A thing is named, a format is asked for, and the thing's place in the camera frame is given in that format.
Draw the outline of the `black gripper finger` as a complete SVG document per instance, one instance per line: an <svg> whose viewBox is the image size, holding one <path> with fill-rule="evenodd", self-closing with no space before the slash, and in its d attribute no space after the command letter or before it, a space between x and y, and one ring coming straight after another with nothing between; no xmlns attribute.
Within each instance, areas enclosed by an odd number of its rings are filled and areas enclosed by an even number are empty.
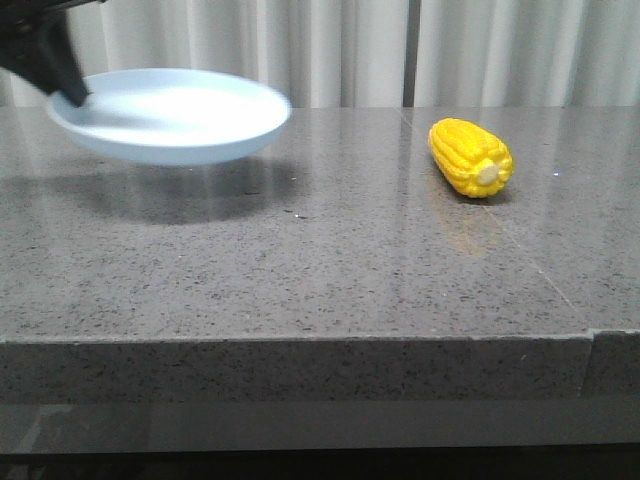
<svg viewBox="0 0 640 480"><path fill-rule="evenodd" d="M47 95L61 93L75 107L89 96L66 14L42 14L11 23L9 71Z"/></svg>

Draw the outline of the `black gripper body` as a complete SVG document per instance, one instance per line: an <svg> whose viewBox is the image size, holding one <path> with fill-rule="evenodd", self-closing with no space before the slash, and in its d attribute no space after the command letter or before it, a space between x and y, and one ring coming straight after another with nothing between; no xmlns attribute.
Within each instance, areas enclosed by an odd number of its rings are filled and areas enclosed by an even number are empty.
<svg viewBox="0 0 640 480"><path fill-rule="evenodd" d="M79 75L68 11L89 3L2 1L1 65L18 75Z"/></svg>

